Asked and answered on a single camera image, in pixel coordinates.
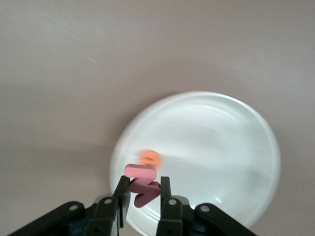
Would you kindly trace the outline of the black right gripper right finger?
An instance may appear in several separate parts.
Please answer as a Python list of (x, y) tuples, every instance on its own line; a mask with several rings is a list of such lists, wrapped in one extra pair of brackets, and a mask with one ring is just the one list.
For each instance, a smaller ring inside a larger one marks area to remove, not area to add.
[(202, 203), (194, 209), (187, 198), (171, 194), (169, 177), (161, 177), (160, 221), (157, 236), (253, 236), (251, 230), (217, 206)]

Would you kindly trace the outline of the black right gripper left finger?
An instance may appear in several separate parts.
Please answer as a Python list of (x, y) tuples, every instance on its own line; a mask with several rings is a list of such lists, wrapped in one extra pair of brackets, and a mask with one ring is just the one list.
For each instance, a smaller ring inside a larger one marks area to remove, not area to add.
[(67, 202), (11, 233), (12, 236), (118, 236), (130, 203), (130, 179), (121, 176), (113, 194), (86, 208)]

